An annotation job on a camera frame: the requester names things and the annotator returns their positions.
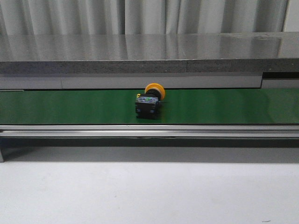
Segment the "yellow mushroom push button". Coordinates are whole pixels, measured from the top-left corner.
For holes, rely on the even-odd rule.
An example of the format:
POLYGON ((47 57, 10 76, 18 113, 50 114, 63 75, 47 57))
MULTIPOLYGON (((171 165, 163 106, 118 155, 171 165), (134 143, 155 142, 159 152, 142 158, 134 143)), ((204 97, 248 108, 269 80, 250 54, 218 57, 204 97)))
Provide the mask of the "yellow mushroom push button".
POLYGON ((157 119, 161 101, 165 98, 164 87, 158 83, 150 83, 144 93, 138 93, 135 99, 135 112, 138 118, 157 119))

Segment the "green conveyor belt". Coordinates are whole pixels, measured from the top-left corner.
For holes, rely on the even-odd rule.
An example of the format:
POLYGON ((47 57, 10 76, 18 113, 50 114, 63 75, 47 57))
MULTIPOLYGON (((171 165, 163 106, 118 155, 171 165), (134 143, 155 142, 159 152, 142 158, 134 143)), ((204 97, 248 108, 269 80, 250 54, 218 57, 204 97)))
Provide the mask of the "green conveyor belt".
POLYGON ((299 90, 167 90, 157 119, 135 113, 138 90, 3 91, 3 125, 297 124, 299 90))

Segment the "grey stone slab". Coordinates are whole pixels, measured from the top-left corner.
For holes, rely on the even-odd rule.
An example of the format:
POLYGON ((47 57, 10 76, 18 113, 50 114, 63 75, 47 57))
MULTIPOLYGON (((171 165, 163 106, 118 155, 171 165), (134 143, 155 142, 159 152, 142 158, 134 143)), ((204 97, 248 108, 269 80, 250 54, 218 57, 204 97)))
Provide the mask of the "grey stone slab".
POLYGON ((297 72, 299 34, 3 35, 2 74, 297 72))

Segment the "rear grey conveyor guard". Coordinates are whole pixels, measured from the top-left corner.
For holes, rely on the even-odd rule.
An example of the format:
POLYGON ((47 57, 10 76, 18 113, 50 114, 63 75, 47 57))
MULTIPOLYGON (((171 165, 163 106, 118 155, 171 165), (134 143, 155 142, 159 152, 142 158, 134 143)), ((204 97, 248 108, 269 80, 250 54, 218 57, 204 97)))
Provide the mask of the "rear grey conveyor guard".
POLYGON ((103 74, 1 74, 2 90, 143 89, 159 83, 166 89, 293 88, 298 72, 187 72, 103 74))

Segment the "grey pleated curtain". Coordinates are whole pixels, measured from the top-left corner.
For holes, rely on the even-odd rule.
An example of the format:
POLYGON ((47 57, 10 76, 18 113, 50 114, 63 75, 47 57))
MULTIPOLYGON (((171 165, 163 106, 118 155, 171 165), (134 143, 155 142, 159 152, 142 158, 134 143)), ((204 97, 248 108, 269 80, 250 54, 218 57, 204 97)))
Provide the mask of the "grey pleated curtain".
POLYGON ((3 0, 3 35, 280 32, 286 0, 3 0))

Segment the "front aluminium conveyor rail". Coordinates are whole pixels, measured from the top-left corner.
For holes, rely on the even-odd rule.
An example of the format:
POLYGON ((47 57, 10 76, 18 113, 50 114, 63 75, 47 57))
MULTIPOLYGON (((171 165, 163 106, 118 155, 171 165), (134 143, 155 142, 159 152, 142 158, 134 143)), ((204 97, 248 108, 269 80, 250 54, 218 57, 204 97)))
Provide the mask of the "front aluminium conveyor rail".
POLYGON ((2 138, 297 138, 298 125, 2 125, 2 138))

